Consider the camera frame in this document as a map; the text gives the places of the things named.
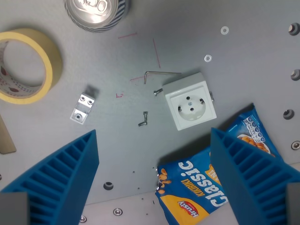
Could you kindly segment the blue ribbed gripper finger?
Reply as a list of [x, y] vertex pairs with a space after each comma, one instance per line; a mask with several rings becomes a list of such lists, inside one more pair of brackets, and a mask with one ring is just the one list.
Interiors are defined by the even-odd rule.
[[28, 195], [31, 225], [77, 225], [98, 165], [92, 130], [35, 164], [1, 193]]
[[284, 161], [212, 128], [210, 159], [240, 225], [286, 225], [286, 189], [300, 173]]

